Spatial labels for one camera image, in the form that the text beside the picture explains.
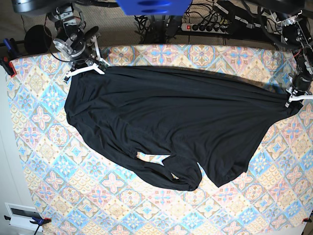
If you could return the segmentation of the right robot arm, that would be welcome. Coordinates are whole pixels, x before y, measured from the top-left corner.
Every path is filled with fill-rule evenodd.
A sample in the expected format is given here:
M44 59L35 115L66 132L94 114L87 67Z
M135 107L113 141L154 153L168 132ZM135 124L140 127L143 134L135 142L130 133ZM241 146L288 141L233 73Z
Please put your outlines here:
M100 36L97 26L87 32L82 10L74 0L13 0L14 12L21 15L36 16L45 14L45 19L54 23L57 35L52 39L54 47L65 57L64 62L71 66L66 73L65 82L80 73L95 71L105 74L110 66L98 46Z

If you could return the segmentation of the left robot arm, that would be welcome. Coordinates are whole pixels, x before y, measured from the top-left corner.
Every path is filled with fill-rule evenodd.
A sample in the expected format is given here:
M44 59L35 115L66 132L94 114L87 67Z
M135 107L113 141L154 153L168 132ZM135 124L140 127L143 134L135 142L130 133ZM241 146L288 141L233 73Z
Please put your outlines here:
M252 17L260 21L262 31L275 45L292 51L296 70L294 74L289 75L291 84L287 88L287 93L290 96L285 106L289 107L294 101L312 100L310 88L313 81L313 38L307 23L308 19L313 18L313 2L311 0L250 0L249 3L257 6L256 14L251 12L245 0L241 3ZM270 15L276 14L273 20L281 33L281 40L266 29L262 20L264 12Z

